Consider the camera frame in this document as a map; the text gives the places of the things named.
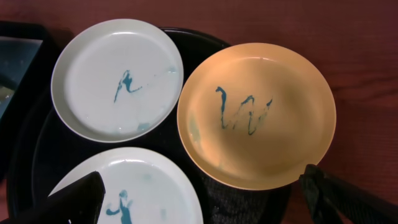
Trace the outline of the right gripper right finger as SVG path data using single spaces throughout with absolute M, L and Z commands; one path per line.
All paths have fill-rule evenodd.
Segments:
M 355 185 L 308 164 L 299 182 L 315 224 L 342 223 L 343 214 L 352 223 L 397 224 L 397 206 Z

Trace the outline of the white plate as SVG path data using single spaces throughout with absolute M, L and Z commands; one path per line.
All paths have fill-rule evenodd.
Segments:
M 53 106 L 75 134 L 95 142 L 139 138 L 171 113 L 183 86 L 177 46 L 160 28 L 113 19 L 74 37 L 52 73 Z
M 53 193 L 93 171 L 105 195 L 99 223 L 203 224 L 198 196 L 183 171 L 167 157 L 139 147 L 96 154 L 73 168 Z

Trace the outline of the yellow plate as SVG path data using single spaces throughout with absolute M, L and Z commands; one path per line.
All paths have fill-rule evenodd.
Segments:
M 177 109 L 180 139 L 212 179 L 245 190 L 295 182 L 333 140 L 336 106 L 321 72 L 274 44 L 220 50 L 191 73 Z

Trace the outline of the round black serving tray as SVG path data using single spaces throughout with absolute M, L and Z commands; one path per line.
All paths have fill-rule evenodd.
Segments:
M 290 186 L 251 192 L 218 183 L 204 174 L 185 152 L 172 111 L 151 132 L 128 142 L 168 157 L 184 171 L 200 201 L 205 223 L 280 223 Z M 58 118 L 49 86 L 35 94 L 19 128 L 7 174 L 7 205 L 16 216 L 45 199 L 75 166 L 111 144 L 89 141 L 69 130 Z

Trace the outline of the rectangular black water tray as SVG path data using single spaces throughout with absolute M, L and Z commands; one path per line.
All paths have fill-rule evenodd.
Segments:
M 44 26 L 1 22 L 1 87 L 12 91 L 1 102 L 1 179 L 9 170 L 22 123 L 49 85 L 59 54 L 60 47 Z

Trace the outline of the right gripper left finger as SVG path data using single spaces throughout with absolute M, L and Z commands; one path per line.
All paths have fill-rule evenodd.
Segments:
M 40 205 L 15 218 L 7 218 L 1 224 L 96 224 L 105 193 L 102 177 L 94 171 L 55 192 Z

